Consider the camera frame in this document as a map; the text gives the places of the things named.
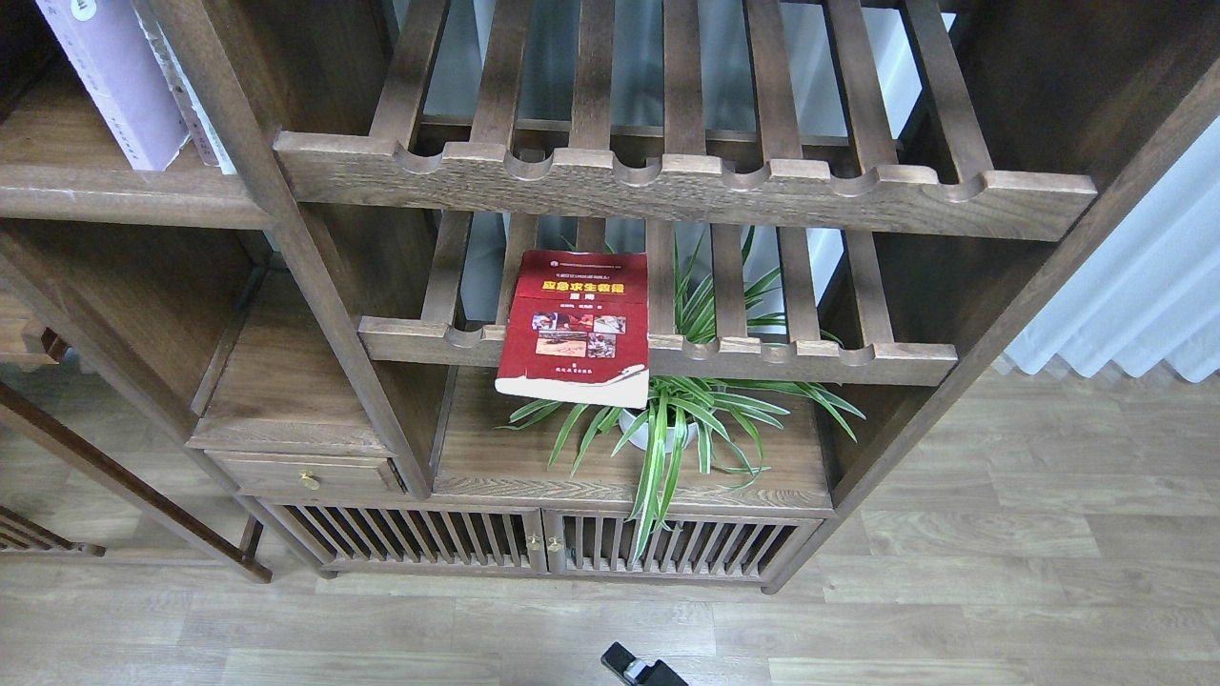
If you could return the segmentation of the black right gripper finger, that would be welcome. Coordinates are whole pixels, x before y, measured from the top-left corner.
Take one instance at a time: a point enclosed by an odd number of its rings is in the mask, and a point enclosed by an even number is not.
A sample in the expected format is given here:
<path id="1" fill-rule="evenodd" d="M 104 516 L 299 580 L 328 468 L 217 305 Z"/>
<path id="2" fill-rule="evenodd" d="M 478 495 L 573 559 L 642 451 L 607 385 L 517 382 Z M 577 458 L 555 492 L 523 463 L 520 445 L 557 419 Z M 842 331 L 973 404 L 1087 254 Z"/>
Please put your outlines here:
<path id="1" fill-rule="evenodd" d="M 662 660 L 647 663 L 633 655 L 622 643 L 614 642 L 601 653 L 601 665 L 619 677 L 623 685 L 675 685 L 687 686 L 684 677 Z"/>

